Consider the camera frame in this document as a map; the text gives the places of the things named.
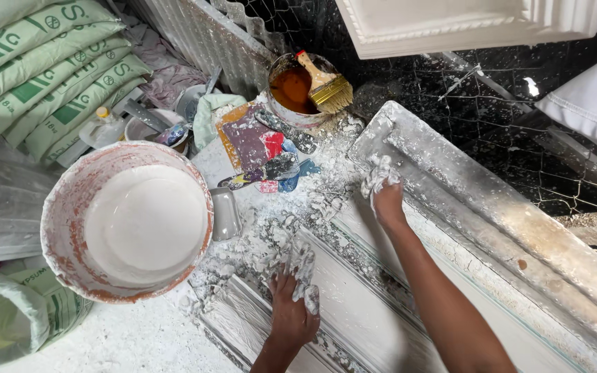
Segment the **wooden brush handle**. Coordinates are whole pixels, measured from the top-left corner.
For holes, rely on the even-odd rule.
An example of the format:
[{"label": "wooden brush handle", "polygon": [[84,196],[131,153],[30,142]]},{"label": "wooden brush handle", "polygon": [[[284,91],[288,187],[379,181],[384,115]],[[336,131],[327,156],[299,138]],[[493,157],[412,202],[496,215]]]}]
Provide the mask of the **wooden brush handle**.
[{"label": "wooden brush handle", "polygon": [[301,52],[297,53],[296,59],[298,60],[298,63],[303,65],[303,67],[305,67],[305,69],[308,70],[310,76],[312,77],[312,85],[310,87],[311,91],[318,89],[319,87],[325,85],[326,83],[330,82],[331,80],[334,80],[337,77],[336,74],[329,74],[327,72],[319,70],[312,63],[308,54],[305,53],[305,50],[302,50]]}]

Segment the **mint green cloth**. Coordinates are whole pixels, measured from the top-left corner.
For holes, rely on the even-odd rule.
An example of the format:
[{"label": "mint green cloth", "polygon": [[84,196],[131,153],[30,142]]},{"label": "mint green cloth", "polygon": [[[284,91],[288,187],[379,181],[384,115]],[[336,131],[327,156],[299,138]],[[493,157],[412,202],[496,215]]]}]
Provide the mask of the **mint green cloth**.
[{"label": "mint green cloth", "polygon": [[205,94],[200,97],[200,102],[197,104],[195,121],[192,124],[192,131],[195,133],[195,145],[197,146],[197,149],[204,149],[218,136],[216,124],[211,123],[212,111],[227,104],[239,107],[246,102],[248,101],[243,96],[235,94]]}]

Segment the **corrugated metal sheet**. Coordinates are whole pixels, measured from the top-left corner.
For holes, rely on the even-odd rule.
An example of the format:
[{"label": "corrugated metal sheet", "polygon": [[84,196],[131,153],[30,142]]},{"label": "corrugated metal sheet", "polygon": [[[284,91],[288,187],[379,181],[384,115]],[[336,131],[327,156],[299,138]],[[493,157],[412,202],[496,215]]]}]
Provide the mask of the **corrugated metal sheet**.
[{"label": "corrugated metal sheet", "polygon": [[227,17],[234,23],[245,28],[254,38],[261,40],[274,53],[284,55],[291,52],[291,48],[285,42],[285,36],[279,32],[268,31],[261,17],[247,16],[242,3],[230,0],[211,0],[211,4],[217,10],[227,14]]},{"label": "corrugated metal sheet", "polygon": [[204,0],[128,0],[145,22],[205,73],[222,66],[220,82],[253,99],[267,87],[277,56]]}]

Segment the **plaster molding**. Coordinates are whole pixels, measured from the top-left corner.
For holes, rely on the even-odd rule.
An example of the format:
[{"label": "plaster molding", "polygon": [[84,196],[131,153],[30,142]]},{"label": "plaster molding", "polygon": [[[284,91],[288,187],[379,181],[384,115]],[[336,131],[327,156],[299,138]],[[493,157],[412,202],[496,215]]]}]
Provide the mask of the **plaster molding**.
[{"label": "plaster molding", "polygon": [[[375,1],[375,6],[365,6],[369,1]],[[419,0],[402,5],[376,0],[336,0],[336,3],[361,59],[534,45],[589,38],[597,32],[597,0],[508,0],[505,6],[500,6],[499,0],[470,0],[472,9],[477,5],[474,2],[487,2],[490,7],[458,15],[463,17],[445,14],[448,13],[443,4],[446,0],[432,1],[435,4],[432,9]],[[425,27],[421,29],[419,25],[418,29],[407,30],[409,23],[392,17],[408,11],[425,13]],[[439,11],[444,12],[442,19],[435,16]]]}]

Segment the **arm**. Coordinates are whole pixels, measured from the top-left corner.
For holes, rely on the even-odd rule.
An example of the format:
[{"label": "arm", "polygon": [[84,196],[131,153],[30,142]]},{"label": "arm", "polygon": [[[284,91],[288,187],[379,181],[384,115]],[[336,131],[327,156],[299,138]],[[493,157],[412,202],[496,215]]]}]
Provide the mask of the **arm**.
[{"label": "arm", "polygon": [[283,373],[301,347],[312,341],[319,330],[319,314],[311,315],[303,298],[292,301],[296,278],[285,273],[285,264],[280,265],[269,287],[273,294],[271,334],[250,373]]},{"label": "arm", "polygon": [[377,219],[391,239],[420,318],[449,372],[516,372],[502,344],[471,302],[436,266],[402,211],[402,184],[374,195]]}]

